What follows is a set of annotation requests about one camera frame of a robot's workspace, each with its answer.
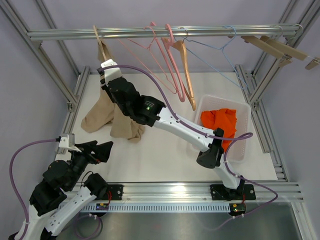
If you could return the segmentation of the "orange t shirt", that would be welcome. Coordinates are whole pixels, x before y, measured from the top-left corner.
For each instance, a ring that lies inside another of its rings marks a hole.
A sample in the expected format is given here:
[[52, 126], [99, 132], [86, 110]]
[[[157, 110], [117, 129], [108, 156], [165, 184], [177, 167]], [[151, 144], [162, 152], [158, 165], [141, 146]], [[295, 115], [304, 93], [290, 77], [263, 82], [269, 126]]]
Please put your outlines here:
[[234, 138], [237, 132], [237, 110], [221, 108], [219, 110], [206, 110], [200, 115], [201, 122], [205, 128], [224, 131], [224, 138]]

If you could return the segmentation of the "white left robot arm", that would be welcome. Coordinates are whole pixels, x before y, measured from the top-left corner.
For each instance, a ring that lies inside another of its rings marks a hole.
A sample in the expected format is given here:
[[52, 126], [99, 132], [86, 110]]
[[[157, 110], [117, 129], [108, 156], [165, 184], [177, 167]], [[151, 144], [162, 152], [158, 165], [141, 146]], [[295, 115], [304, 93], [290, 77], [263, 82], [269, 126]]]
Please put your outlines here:
[[49, 165], [30, 196], [29, 206], [22, 204], [25, 220], [21, 229], [9, 236], [10, 240], [54, 240], [84, 206], [108, 194], [107, 182], [98, 173], [92, 173], [75, 196], [59, 208], [89, 164], [108, 161], [114, 143], [98, 144], [94, 140], [76, 144], [66, 137], [56, 141], [59, 148], [71, 153], [71, 159], [55, 160]]

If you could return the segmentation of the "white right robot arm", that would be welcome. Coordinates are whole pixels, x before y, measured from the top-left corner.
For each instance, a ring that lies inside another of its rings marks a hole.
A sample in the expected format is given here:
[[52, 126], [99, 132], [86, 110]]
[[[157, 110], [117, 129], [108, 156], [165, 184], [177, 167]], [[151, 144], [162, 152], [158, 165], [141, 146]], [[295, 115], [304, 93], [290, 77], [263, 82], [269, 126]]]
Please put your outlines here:
[[196, 162], [207, 169], [213, 169], [222, 181], [217, 193], [225, 200], [233, 200], [244, 194], [245, 181], [227, 164], [223, 148], [224, 131], [204, 128], [183, 117], [175, 115], [164, 102], [147, 95], [141, 95], [134, 85], [124, 77], [100, 79], [104, 90], [120, 111], [140, 125], [167, 131], [192, 144], [199, 150]]

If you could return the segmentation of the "beige hanger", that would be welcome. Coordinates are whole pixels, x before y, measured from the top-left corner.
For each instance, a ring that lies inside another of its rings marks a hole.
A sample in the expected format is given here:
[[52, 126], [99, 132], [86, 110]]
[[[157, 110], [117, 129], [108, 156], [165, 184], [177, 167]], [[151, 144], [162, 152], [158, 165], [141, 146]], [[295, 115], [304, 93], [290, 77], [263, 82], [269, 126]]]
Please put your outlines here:
[[101, 39], [99, 37], [97, 27], [95, 25], [93, 25], [93, 30], [94, 30], [94, 34], [95, 34], [95, 37], [96, 37], [96, 40], [97, 40], [97, 44], [98, 44], [98, 60], [101, 63], [103, 63], [103, 62], [107, 61], [108, 59], [107, 59], [107, 56], [105, 54], [102, 41], [101, 41]]

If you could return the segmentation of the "thick pink plastic hanger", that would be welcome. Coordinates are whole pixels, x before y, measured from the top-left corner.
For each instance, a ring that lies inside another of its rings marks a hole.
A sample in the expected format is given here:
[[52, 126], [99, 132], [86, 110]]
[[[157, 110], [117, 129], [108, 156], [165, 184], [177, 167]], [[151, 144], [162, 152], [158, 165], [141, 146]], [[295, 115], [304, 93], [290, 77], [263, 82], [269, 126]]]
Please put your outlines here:
[[178, 66], [177, 66], [177, 64], [175, 62], [175, 59], [174, 59], [174, 57], [172, 55], [172, 52], [170, 50], [170, 47], [173, 47], [173, 44], [175, 43], [174, 36], [173, 36], [173, 31], [172, 31], [172, 28], [171, 28], [171, 26], [169, 24], [165, 24], [164, 27], [169, 32], [169, 37], [162, 37], [161, 41], [162, 41], [162, 43], [164, 45], [164, 48], [165, 48], [165, 51], [166, 51], [166, 53], [167, 53], [167, 55], [169, 57], [169, 61], [170, 61], [171, 65], [172, 65], [172, 67], [174, 69], [175, 75], [177, 76], [178, 80], [176, 80], [174, 73], [171, 71], [171, 68], [169, 68], [172, 80], [174, 82], [174, 86], [176, 87], [176, 90], [177, 90], [178, 98], [183, 103], [186, 100], [186, 93], [185, 93], [185, 90], [184, 90], [184, 83], [182, 81]]

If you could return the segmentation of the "beige garment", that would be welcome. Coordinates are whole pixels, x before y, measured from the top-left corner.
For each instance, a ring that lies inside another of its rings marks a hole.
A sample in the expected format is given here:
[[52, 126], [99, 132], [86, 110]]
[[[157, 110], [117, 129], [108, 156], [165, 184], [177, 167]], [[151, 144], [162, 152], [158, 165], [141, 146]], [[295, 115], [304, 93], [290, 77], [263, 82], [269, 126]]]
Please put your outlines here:
[[145, 127], [125, 116], [119, 107], [111, 101], [108, 94], [102, 88], [99, 90], [99, 99], [82, 119], [81, 128], [87, 133], [94, 133], [103, 126], [111, 124], [111, 137], [138, 143], [145, 132]]

